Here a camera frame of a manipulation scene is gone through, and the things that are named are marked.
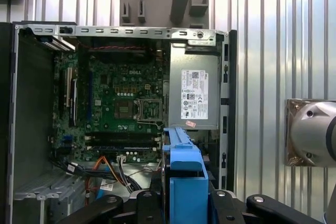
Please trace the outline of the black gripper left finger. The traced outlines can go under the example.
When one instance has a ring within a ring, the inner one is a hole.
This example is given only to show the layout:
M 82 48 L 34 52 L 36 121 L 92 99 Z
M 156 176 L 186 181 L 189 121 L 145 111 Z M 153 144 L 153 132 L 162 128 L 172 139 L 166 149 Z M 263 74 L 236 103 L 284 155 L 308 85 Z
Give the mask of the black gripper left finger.
M 164 223 L 160 197 L 154 191 L 136 191 L 124 201 L 105 195 L 65 217 L 60 223 Z

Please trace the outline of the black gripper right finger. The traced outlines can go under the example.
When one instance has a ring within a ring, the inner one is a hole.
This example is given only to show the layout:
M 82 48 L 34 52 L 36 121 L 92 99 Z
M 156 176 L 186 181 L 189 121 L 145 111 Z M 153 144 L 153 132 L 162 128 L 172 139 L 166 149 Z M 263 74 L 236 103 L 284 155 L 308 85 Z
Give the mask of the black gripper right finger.
M 254 194 L 240 201 L 233 192 L 209 195 L 210 223 L 320 223 L 269 196 Z

